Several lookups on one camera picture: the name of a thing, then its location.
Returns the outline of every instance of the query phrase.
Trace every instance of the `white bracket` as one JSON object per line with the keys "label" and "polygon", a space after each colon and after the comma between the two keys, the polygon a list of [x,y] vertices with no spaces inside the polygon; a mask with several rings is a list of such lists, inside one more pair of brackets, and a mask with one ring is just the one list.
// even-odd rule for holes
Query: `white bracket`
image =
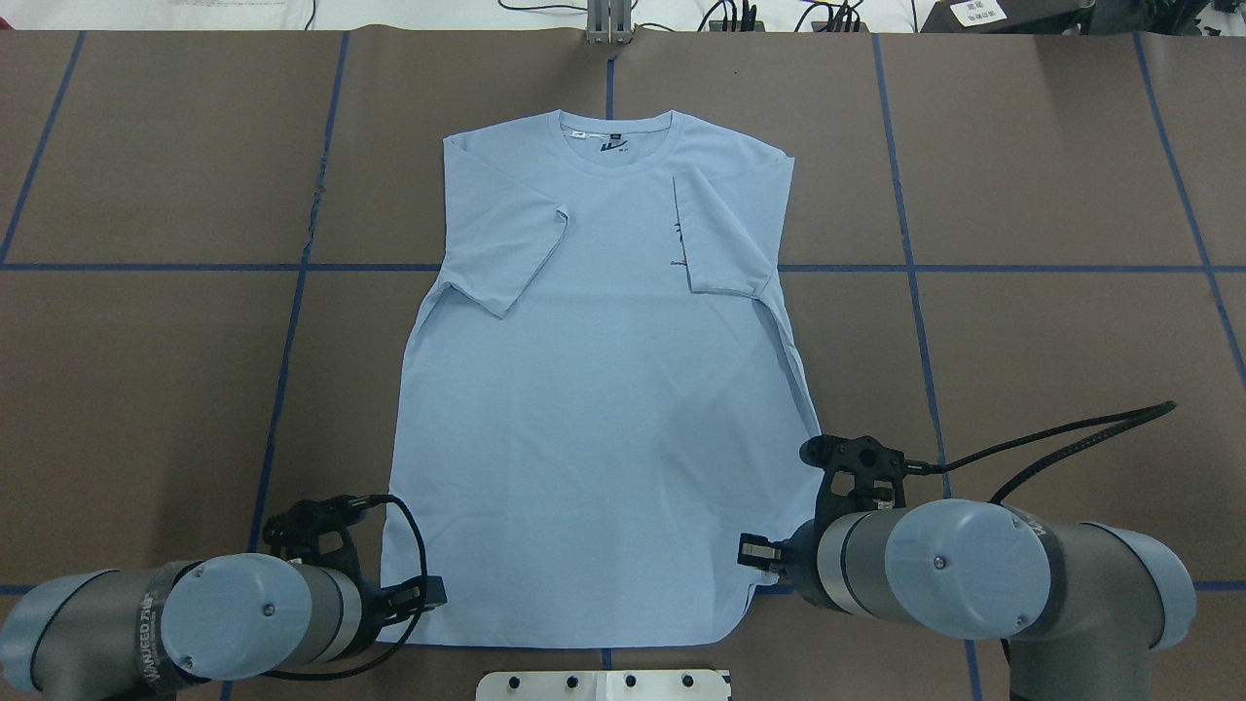
{"label": "white bracket", "polygon": [[588,0],[588,42],[632,41],[632,0]]}
{"label": "white bracket", "polygon": [[723,670],[492,672],[485,675],[476,686],[476,701],[730,701],[730,699],[731,674]]}

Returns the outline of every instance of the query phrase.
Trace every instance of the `brown table surface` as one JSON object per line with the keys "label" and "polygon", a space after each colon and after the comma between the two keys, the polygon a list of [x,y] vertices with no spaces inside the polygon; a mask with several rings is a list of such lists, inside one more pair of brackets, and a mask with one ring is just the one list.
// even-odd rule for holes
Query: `brown table surface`
{"label": "brown table surface", "polygon": [[[245,550],[297,499],[384,491],[442,252],[441,138],[675,108],[797,159],[781,275],[829,431],[933,461],[1180,405],[1013,502],[1169,544],[1200,613],[1154,657],[1156,697],[1239,699],[1244,75],[1224,37],[0,32],[0,614],[57,575]],[[785,591],[704,647],[410,647],[354,681],[186,697],[466,700],[487,671],[603,666],[726,669],[738,700],[1007,695],[993,641]]]}

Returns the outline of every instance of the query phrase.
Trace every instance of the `t-shirt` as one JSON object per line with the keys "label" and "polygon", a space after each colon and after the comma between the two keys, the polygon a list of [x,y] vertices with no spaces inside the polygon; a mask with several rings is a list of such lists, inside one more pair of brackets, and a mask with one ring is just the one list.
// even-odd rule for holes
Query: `t-shirt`
{"label": "t-shirt", "polygon": [[[390,491],[449,603],[412,641],[708,644],[775,581],[735,563],[739,535],[795,530],[821,479],[779,288],[791,173],[679,112],[445,139],[446,255],[406,345]],[[417,574],[396,515],[384,584]]]}

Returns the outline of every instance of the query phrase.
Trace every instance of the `robotic arm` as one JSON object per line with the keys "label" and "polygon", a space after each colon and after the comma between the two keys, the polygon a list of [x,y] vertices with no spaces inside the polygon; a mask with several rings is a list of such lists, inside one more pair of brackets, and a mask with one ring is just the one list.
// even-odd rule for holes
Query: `robotic arm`
{"label": "robotic arm", "polygon": [[[741,534],[738,562],[787,576],[819,608],[1007,639],[1014,701],[1150,699],[1150,651],[1194,620],[1190,575],[1153,538],[1047,523],[999,499],[905,508],[903,477],[930,466],[870,437],[817,437],[801,458],[826,471],[814,519],[781,543]],[[839,472],[854,477],[847,496],[831,491]]]}
{"label": "robotic arm", "polygon": [[[392,504],[420,547],[421,574],[379,588],[365,579],[349,528]],[[323,553],[320,538],[341,547]],[[388,625],[444,604],[441,578],[427,576],[415,520],[391,496],[299,502],[268,520],[272,555],[245,553],[155,570],[101,570],[44,583],[19,601],[0,630],[5,677],[51,701],[172,697],[209,680],[257,675],[338,679],[349,672],[273,671],[350,657]]]}

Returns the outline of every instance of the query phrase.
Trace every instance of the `neckline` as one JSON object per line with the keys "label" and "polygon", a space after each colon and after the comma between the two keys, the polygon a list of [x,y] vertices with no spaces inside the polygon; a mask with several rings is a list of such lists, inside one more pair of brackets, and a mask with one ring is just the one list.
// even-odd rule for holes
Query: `neckline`
{"label": "neckline", "polygon": [[[683,115],[670,110],[643,120],[598,120],[594,117],[574,115],[563,110],[554,110],[553,112],[549,112],[547,123],[549,125],[549,136],[556,142],[554,147],[573,168],[602,177],[619,177],[647,171],[663,162],[674,148],[675,142],[679,141],[679,133],[683,131],[684,125],[684,120],[682,117]],[[665,131],[667,136],[652,153],[634,163],[628,163],[625,166],[603,166],[584,158],[571,147],[571,143],[567,143],[567,138],[562,134],[564,126],[577,131],[606,133]]]}

